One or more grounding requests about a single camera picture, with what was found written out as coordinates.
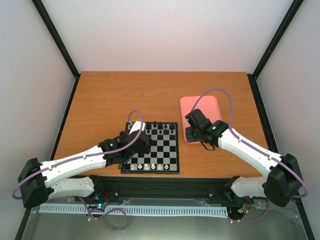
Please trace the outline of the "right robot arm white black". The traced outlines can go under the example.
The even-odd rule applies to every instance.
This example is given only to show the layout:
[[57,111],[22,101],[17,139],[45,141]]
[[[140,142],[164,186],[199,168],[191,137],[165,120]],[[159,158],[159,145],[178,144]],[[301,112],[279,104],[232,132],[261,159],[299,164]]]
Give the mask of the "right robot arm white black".
[[202,145],[226,150],[250,164],[261,177],[237,177],[230,184],[230,197],[266,198],[285,207],[305,187],[297,159],[280,155],[248,140],[222,120],[211,122],[199,109],[185,116],[192,138]]

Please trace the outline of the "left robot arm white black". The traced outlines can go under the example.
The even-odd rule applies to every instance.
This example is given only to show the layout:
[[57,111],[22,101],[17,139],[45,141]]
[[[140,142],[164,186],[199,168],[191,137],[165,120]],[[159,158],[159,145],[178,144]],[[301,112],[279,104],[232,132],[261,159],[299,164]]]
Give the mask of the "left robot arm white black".
[[152,139],[144,131],[122,131],[94,147],[58,160],[26,162],[18,177],[23,206],[37,207],[60,197],[83,197],[91,202],[105,202],[105,188],[98,176],[74,178],[88,170],[122,165],[135,154],[149,154]]

